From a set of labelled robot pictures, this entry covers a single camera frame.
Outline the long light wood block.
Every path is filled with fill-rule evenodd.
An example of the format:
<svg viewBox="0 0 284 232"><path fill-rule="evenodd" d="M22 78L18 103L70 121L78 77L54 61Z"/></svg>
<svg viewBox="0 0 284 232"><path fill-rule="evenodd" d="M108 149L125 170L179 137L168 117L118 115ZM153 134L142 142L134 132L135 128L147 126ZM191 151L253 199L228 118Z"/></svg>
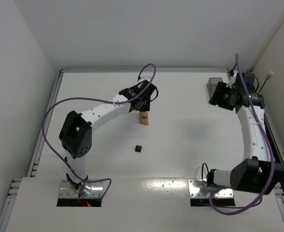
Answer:
<svg viewBox="0 0 284 232"><path fill-rule="evenodd" d="M148 112L139 112L139 117L142 124L146 123L148 120Z"/></svg>

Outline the clear grey plastic bin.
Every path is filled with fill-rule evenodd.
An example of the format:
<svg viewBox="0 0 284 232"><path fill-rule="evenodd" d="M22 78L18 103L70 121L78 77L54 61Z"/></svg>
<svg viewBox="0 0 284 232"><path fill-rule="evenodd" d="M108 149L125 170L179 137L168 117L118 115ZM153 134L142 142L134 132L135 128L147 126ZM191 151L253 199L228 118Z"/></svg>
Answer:
<svg viewBox="0 0 284 232"><path fill-rule="evenodd" d="M215 89L217 87L217 84L219 82L222 82L223 79L219 77L210 77L207 83L207 90L209 94L209 98L211 98L215 92Z"/></svg>

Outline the small dark wood cube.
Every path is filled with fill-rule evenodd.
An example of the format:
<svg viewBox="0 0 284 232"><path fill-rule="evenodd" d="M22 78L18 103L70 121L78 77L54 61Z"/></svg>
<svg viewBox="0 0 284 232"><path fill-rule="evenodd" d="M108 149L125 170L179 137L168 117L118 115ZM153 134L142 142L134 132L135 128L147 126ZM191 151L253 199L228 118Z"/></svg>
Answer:
<svg viewBox="0 0 284 232"><path fill-rule="evenodd" d="M141 151L142 151L142 146L136 145L135 146L135 152L141 153Z"/></svg>

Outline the light wood rectangular block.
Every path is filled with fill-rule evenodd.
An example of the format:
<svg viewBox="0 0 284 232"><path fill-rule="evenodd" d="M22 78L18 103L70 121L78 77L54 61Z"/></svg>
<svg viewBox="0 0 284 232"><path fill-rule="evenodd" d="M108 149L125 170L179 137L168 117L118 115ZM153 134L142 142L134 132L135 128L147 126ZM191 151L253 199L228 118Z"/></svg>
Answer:
<svg viewBox="0 0 284 232"><path fill-rule="evenodd" d="M146 116L146 114L144 112L139 113L139 123L140 124L144 124L144 122L145 122L145 120L142 120L142 116Z"/></svg>

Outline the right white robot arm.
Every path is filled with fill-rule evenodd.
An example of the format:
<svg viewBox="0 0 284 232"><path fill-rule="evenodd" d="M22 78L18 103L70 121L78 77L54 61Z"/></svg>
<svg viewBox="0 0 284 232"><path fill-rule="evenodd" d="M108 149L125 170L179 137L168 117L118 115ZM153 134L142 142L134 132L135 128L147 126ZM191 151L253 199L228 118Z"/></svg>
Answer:
<svg viewBox="0 0 284 232"><path fill-rule="evenodd" d="M268 195L276 184L281 167L271 168L270 148L264 124L265 103L254 86L255 75L236 73L228 83L218 82L209 104L235 111L241 125L244 156L230 171L211 169L208 187Z"/></svg>

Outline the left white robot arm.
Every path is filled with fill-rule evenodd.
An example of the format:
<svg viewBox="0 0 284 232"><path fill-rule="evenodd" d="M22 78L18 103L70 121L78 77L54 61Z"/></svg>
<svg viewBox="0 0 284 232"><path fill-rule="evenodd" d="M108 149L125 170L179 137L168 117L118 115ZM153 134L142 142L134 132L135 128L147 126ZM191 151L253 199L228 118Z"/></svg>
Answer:
<svg viewBox="0 0 284 232"><path fill-rule="evenodd" d="M151 96L158 89L149 81L125 88L111 98L111 104L103 103L90 110L67 114L59 134L61 145L66 152L65 161L70 165L66 178L74 189L79 189L82 180L87 180L86 154L92 147L93 133L105 123L131 111L150 110Z"/></svg>

